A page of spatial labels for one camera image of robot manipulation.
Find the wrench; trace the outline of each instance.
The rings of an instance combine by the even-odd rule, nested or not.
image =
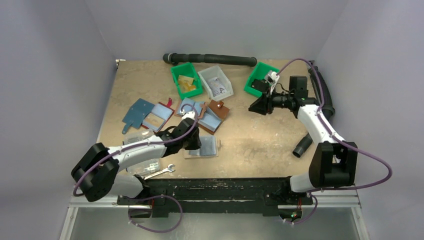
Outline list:
[[[144,178],[144,180],[147,180],[147,179],[156,177],[157,175],[161,175],[161,174],[166,173],[166,172],[173,173],[173,172],[175,172],[175,169],[173,169],[173,167],[175,167],[174,164],[169,164],[167,168],[163,169],[162,171],[158,171],[158,172],[155,172],[155,173],[153,173],[151,175],[146,176]]]

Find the black tube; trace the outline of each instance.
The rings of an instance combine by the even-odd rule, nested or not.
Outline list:
[[[207,64],[228,64],[254,67],[258,62],[256,57],[228,56],[215,54],[178,54],[166,53],[163,61],[168,64],[177,65],[179,63],[207,63]]]
[[[324,106],[322,106],[322,114],[327,120],[330,120],[330,118],[335,113],[335,109],[333,107],[333,101],[330,95],[329,88],[327,87],[326,82],[324,81],[323,75],[321,75],[321,72],[318,70],[317,66],[314,66],[316,73],[318,74],[319,79],[321,80],[321,87],[322,87],[322,94],[324,95]],[[321,93],[318,89],[318,79],[315,77],[314,72],[312,69],[309,69],[309,75],[310,79],[312,80],[312,86],[313,90],[315,92],[315,96],[318,99],[318,102],[321,103]],[[306,152],[306,150],[311,146],[312,144],[312,137],[311,135],[306,134],[300,142],[296,145],[296,147],[293,150],[293,155],[297,158],[300,158],[302,154]]]

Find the white bin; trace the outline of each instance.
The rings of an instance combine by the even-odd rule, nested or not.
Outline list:
[[[228,80],[228,77],[225,76],[220,66],[218,65],[211,66],[204,70],[198,71],[197,73],[201,79],[201,85],[206,90],[207,96],[209,97],[209,99],[220,101],[234,94],[233,87],[231,86],[231,82],[230,80]],[[225,88],[224,91],[221,91],[222,93],[218,91],[216,87],[211,87],[209,84],[211,80],[215,78],[218,78],[219,79],[218,82],[221,83],[222,86]]]

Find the wooden table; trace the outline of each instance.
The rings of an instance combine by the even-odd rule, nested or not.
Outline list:
[[[262,62],[281,68],[287,60],[263,60]],[[213,64],[194,63],[196,71]],[[121,133],[123,117],[129,107],[139,98],[153,104],[167,103],[172,98],[171,108],[179,102],[177,88],[171,76],[170,64],[157,61],[121,61],[116,73],[109,103],[104,115],[98,141],[106,147],[122,144]],[[245,178],[245,177],[286,177],[304,173],[308,170],[315,152],[312,145],[301,157],[296,158],[292,151],[299,140],[307,133],[305,127],[287,109],[276,108],[271,115],[263,116],[249,112],[248,107],[257,98],[246,93],[243,88],[253,67],[220,65],[231,81],[234,95],[223,99],[230,108],[227,119],[219,127],[215,136],[221,141],[219,156],[213,158],[183,158],[182,150],[162,158],[162,168],[175,164],[175,172],[162,174],[156,178]],[[292,75],[308,76],[306,64],[296,61],[287,67],[279,80],[289,88]],[[309,96],[314,96],[309,80]],[[204,91],[195,96],[195,101],[207,101]],[[178,125],[181,118],[173,116],[164,126]],[[128,133],[142,131],[144,128],[129,128]],[[200,129],[200,135],[208,135]]]

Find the white wall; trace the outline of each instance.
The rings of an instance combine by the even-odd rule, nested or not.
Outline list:
[[[344,138],[387,160],[359,191],[372,239],[423,239],[424,1],[350,0],[318,55]],[[357,184],[387,170],[358,158]]]
[[[117,59],[164,53],[314,59],[347,0],[86,0]]]
[[[57,239],[114,58],[84,0],[0,2],[1,239]]]

